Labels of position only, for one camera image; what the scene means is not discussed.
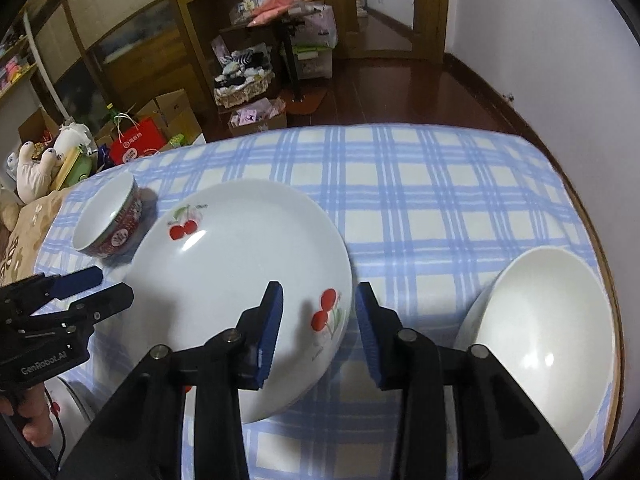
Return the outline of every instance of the white plate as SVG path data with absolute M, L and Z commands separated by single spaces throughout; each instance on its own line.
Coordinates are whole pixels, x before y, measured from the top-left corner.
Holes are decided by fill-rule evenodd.
M 538 247 L 480 294 L 455 347 L 486 345 L 577 452 L 607 393 L 614 342 L 609 300 L 591 268 L 564 249 Z
M 183 231 L 189 234 L 178 238 Z M 340 233 L 318 204 L 292 187 L 268 180 L 225 182 L 162 216 L 125 280 L 135 300 L 122 316 L 122 342 L 134 362 L 158 343 L 174 351 L 202 345 L 257 306 L 271 280 L 284 291 L 271 374 L 262 390 L 240 391 L 242 421 L 266 418 L 295 402 L 327 370 L 353 297 Z M 338 292 L 337 303 L 316 332 L 312 319 L 328 288 Z M 186 411 L 193 415 L 191 402 Z

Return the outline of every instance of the cherry pattern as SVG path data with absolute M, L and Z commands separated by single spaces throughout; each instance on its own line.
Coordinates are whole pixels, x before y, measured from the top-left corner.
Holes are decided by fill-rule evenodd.
M 186 205 L 174 211 L 174 218 L 169 222 L 169 237 L 171 240 L 179 240 L 185 236 L 194 234 L 198 230 L 198 223 L 202 221 L 200 209 L 207 205 Z
M 337 306 L 340 293 L 334 288 L 328 288 L 320 296 L 320 310 L 311 318 L 311 328 L 314 332 L 322 332 L 325 328 L 331 334 L 331 339 L 340 325 L 342 310 Z

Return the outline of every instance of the wall baseboard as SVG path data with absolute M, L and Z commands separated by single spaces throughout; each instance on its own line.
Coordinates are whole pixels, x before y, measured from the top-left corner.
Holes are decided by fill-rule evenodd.
M 407 38 L 409 41 L 413 40 L 414 30 L 411 27 L 407 27 L 404 23 L 399 22 L 391 16 L 387 16 L 384 12 L 380 12 L 379 10 L 367 8 L 367 12 L 369 15 L 384 23 L 387 27 L 396 31 L 403 38 Z
M 564 187 L 569 195 L 569 198 L 574 203 L 574 207 L 580 216 L 580 219 L 584 223 L 584 227 L 589 235 L 591 244 L 593 245 L 594 252 L 598 259 L 598 266 L 602 273 L 602 279 L 609 296 L 609 301 L 613 309 L 614 328 L 616 332 L 616 349 L 618 350 L 618 363 L 619 367 L 614 377 L 614 391 L 612 394 L 612 405 L 610 413 L 614 416 L 609 419 L 609 424 L 606 429 L 605 436 L 605 458 L 610 455 L 614 436 L 618 430 L 618 420 L 620 418 L 620 409 L 622 406 L 623 395 L 623 371 L 625 369 L 625 348 L 624 340 L 622 337 L 622 318 L 620 317 L 620 306 L 618 304 L 618 296 L 616 295 L 616 289 L 613 283 L 613 276 L 605 257 L 604 249 L 600 242 L 600 238 L 591 222 L 591 219 L 584 207 L 584 204 L 580 200 L 578 193 L 575 190 L 574 185 L 571 183 L 566 173 L 560 166 L 558 160 L 553 156 L 553 153 L 549 151 L 542 139 L 529 126 L 529 123 L 525 121 L 522 116 L 514 110 L 511 105 L 505 101 L 505 99 L 498 94 L 495 89 L 489 85 L 480 75 L 478 75 L 473 69 L 468 67 L 464 62 L 460 61 L 453 54 L 445 53 L 444 55 L 444 67 L 461 85 L 463 85 L 469 92 L 480 102 L 482 105 L 491 107 L 496 113 L 498 113 L 511 127 L 513 134 L 528 140 L 537 149 L 542 152 L 554 169 L 558 172 Z

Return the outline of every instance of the small bowl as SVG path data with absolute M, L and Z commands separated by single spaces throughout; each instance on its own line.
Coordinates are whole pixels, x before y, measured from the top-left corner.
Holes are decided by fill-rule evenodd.
M 611 307 L 591 268 L 558 247 L 521 254 L 471 306 L 454 346 L 474 343 L 487 346 L 577 452 L 615 362 Z
M 80 214 L 72 246 L 95 258 L 111 256 L 126 247 L 141 213 L 138 184 L 132 174 L 122 172 L 90 198 Z

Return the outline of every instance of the black cable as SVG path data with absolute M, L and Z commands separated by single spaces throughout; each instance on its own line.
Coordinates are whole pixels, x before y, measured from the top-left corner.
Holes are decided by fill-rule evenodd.
M 58 472 L 60 471 L 60 462 L 62 462 L 62 456 L 65 453 L 66 449 L 66 435 L 65 430 L 62 428 L 62 422 L 60 422 L 60 417 L 58 416 L 58 410 L 53 409 L 53 399 L 51 399 L 51 395 L 47 390 L 47 387 L 44 388 L 44 393 L 47 395 L 47 399 L 49 399 L 49 406 L 51 408 L 51 413 L 56 417 L 56 421 L 58 422 L 58 427 L 60 428 L 60 435 L 62 435 L 62 447 L 60 448 L 60 453 L 58 453 L 58 458 L 56 459 L 56 470 L 54 471 L 54 476 L 58 476 Z

